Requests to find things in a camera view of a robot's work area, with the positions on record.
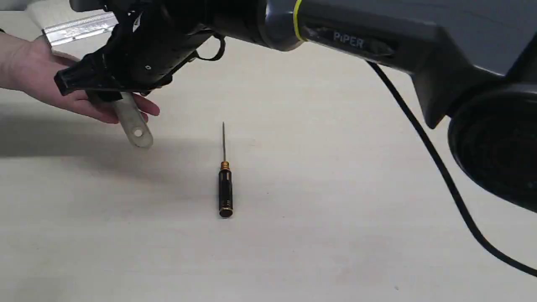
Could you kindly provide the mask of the person's open bare hand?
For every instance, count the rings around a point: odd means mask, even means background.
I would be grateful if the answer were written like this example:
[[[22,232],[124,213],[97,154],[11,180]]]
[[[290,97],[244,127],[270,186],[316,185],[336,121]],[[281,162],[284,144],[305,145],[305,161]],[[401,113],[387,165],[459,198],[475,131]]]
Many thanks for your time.
[[[112,108],[92,105],[84,91],[76,91],[67,96],[60,94],[54,76],[78,61],[79,58],[71,54],[54,52],[46,36],[29,41],[5,32],[0,33],[1,88],[23,92],[44,104],[106,124],[119,123]]]

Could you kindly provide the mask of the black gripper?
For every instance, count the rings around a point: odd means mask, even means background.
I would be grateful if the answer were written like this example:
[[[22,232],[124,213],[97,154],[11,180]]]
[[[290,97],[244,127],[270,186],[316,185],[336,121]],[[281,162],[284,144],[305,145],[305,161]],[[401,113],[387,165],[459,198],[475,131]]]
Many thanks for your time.
[[[201,24],[201,0],[100,0],[117,25],[106,44],[54,76],[60,94],[75,91],[149,94],[171,83],[173,74],[199,59],[198,48],[209,38],[220,42],[216,61],[226,49],[224,36]]]

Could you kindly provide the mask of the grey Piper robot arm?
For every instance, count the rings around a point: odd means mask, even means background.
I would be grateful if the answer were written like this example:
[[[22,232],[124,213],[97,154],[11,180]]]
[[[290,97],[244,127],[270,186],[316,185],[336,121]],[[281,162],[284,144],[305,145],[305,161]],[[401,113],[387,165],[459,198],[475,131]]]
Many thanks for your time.
[[[148,93],[210,37],[281,52],[311,42],[410,75],[430,128],[477,185],[536,211],[535,0],[120,0],[107,44],[59,71],[61,94]]]

